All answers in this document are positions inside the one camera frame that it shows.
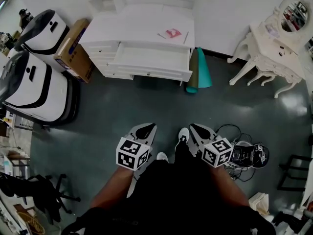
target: oval mirror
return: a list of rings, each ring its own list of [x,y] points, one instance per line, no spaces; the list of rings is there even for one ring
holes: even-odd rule
[[[295,32],[305,25],[308,10],[302,2],[294,1],[287,6],[282,17],[282,28],[287,32]]]

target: baseboard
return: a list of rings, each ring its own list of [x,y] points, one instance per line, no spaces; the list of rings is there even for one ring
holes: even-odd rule
[[[202,49],[204,54],[206,56],[212,56],[212,57],[218,57],[218,58],[222,58],[222,59],[225,59],[227,60],[227,58],[232,58],[232,56],[229,56],[229,55],[226,55],[226,54],[223,54],[223,53],[219,53],[219,52],[215,52],[215,51],[212,51],[212,50],[208,50],[208,49]],[[237,63],[239,64],[240,66],[245,66],[245,64],[247,63],[246,60],[243,60],[243,59],[240,59],[240,58],[237,58],[237,60],[234,62],[234,63]]]

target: person's left arm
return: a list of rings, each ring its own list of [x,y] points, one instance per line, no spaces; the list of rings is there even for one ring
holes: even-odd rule
[[[106,185],[94,197],[91,208],[109,209],[127,197],[134,172],[119,166]]]

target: black sleeve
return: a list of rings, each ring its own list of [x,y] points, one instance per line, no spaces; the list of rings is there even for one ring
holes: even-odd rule
[[[274,226],[265,220],[257,211],[248,206],[233,209],[233,225],[246,229],[257,229],[257,235],[275,235]]]

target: white shoe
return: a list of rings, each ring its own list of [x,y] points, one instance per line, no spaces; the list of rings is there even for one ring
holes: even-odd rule
[[[176,151],[176,147],[179,144],[179,142],[185,142],[187,143],[189,140],[189,130],[188,128],[184,127],[180,130],[180,132],[178,133],[178,143],[175,146],[175,151]]]
[[[156,160],[166,160],[166,162],[168,162],[167,155],[164,152],[159,152],[156,156]]]

